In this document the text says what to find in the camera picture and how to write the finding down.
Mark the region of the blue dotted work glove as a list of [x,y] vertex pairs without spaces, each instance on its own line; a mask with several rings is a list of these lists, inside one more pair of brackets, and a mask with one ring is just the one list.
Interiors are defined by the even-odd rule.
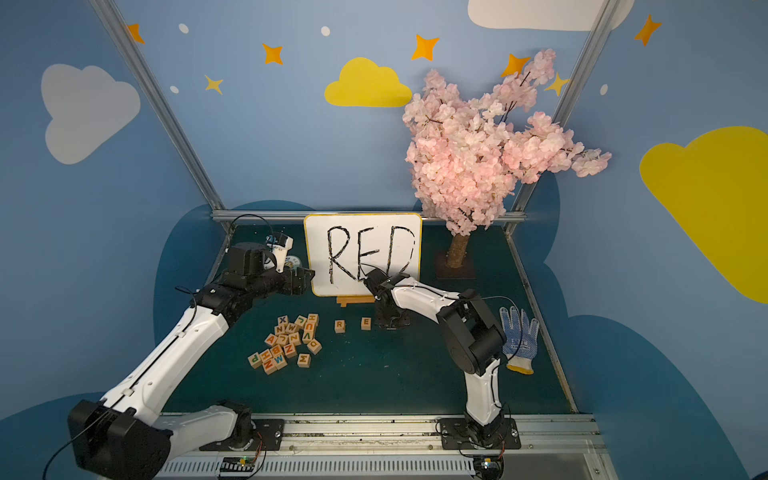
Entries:
[[506,335],[503,346],[506,367],[523,375],[532,375],[532,362],[538,353],[539,320],[529,318],[524,310],[514,307],[501,307],[499,314]]

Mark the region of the wooden block letter W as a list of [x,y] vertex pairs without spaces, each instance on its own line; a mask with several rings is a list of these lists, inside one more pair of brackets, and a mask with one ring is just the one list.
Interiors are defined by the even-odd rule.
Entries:
[[277,370],[282,370],[287,366],[287,361],[284,355],[277,355],[274,357],[274,363]]

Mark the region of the wooden block red N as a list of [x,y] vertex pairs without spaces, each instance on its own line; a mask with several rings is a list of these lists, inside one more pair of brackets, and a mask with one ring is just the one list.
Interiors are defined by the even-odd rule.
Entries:
[[267,375],[271,375],[278,370],[277,363],[273,358],[268,359],[263,363],[263,370]]

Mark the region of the wooden block letter P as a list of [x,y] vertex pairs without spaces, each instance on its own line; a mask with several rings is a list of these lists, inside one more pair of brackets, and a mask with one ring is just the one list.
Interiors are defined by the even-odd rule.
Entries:
[[261,356],[258,353],[255,353],[255,354],[249,356],[248,357],[248,361],[249,361],[250,366],[253,369],[260,368],[263,365],[263,360],[262,360]]

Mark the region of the small wooden easel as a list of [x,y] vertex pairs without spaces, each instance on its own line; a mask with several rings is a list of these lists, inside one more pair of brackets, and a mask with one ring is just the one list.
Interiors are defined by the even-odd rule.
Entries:
[[336,302],[341,308],[346,308],[350,305],[373,304],[375,298],[373,295],[338,296]]

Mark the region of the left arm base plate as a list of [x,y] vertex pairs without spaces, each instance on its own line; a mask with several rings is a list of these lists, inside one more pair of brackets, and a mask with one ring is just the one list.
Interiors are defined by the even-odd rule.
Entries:
[[284,419],[251,418],[245,421],[234,442],[234,448],[241,451],[279,451],[285,429]]

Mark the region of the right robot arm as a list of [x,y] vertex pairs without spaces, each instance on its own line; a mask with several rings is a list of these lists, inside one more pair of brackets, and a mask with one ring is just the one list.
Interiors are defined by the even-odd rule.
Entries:
[[465,441],[481,448],[504,445],[511,423],[504,419],[498,395],[498,368],[507,337],[483,298],[472,289],[445,291],[374,266],[363,283],[374,297],[377,326],[404,328],[416,313],[440,327],[451,359],[464,372]]

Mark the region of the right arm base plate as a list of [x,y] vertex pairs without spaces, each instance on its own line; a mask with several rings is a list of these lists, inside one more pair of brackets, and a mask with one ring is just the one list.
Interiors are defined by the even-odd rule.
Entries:
[[469,417],[437,420],[436,432],[444,450],[519,450],[520,434],[514,419],[500,414],[488,425]]

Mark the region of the pink cherry blossom tree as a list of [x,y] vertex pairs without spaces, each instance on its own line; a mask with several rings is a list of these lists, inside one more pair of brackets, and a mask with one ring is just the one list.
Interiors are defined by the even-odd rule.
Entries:
[[422,93],[406,105],[412,185],[424,212],[444,220],[453,236],[447,268],[463,267],[471,233],[504,214],[517,185],[535,184],[545,172],[587,177],[607,168],[610,153],[586,148],[535,108],[540,87],[565,84],[555,60],[552,49],[513,58],[511,72],[491,92],[470,100],[432,69]]

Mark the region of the aluminium rail frame front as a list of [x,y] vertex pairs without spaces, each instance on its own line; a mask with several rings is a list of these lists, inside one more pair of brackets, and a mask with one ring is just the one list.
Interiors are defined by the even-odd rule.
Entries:
[[279,451],[216,442],[170,459],[152,479],[455,476],[615,479],[589,415],[519,415],[519,450],[444,450],[435,415],[256,415],[284,419]]

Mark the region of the white board reading RED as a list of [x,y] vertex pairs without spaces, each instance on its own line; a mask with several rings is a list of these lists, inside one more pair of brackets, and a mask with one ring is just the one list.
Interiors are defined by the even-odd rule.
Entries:
[[362,296],[366,273],[420,277],[422,217],[417,213],[312,214],[304,219],[312,292]]

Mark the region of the wooden block letter M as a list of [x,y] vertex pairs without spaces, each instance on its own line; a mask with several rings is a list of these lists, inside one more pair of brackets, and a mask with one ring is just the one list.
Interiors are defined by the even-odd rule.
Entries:
[[297,366],[299,368],[309,368],[311,365],[311,355],[310,354],[300,354],[297,359]]

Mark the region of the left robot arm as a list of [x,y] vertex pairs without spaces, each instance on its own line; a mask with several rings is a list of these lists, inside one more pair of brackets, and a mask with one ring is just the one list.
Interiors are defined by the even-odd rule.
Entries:
[[108,479],[152,479],[168,460],[202,446],[257,445],[252,411],[244,405],[222,401],[171,420],[162,420],[161,412],[192,367],[255,300],[301,295],[314,275],[300,267],[226,272],[194,293],[179,323],[133,372],[99,401],[82,400],[70,411],[77,466]]

